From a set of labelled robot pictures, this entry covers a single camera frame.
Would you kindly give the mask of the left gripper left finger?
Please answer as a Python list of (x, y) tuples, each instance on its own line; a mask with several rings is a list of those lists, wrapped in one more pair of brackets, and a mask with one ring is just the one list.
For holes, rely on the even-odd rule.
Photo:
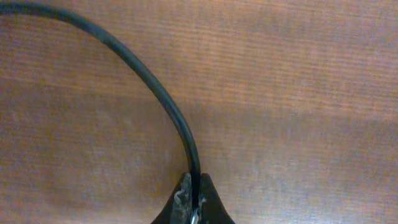
[(192, 212), (192, 178), (184, 172), (152, 224), (189, 224)]

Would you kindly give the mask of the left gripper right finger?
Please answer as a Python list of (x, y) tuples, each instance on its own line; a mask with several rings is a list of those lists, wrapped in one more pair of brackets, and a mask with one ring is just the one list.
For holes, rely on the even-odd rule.
[(235, 224), (227, 213), (209, 174), (201, 175), (198, 196), (199, 224)]

